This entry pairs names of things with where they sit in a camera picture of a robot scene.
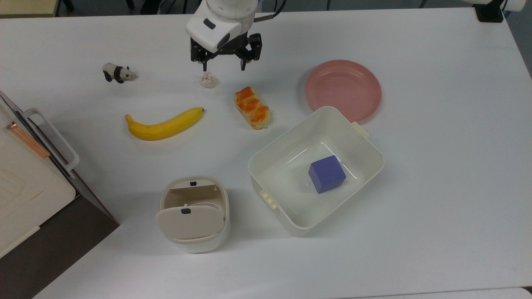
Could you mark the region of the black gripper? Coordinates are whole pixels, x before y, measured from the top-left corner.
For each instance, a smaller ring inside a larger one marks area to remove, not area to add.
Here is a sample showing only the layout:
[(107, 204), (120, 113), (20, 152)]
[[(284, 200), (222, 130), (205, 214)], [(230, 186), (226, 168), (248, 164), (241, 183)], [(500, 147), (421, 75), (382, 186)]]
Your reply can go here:
[(201, 64), (204, 72), (207, 72), (207, 63), (211, 56), (237, 55), (241, 59), (241, 70), (244, 71), (251, 61), (258, 61), (262, 51), (262, 36), (260, 33), (251, 34), (245, 32), (234, 39), (229, 40), (230, 34), (226, 34), (216, 45), (216, 51), (210, 53), (197, 41), (190, 38), (190, 59), (192, 62)]

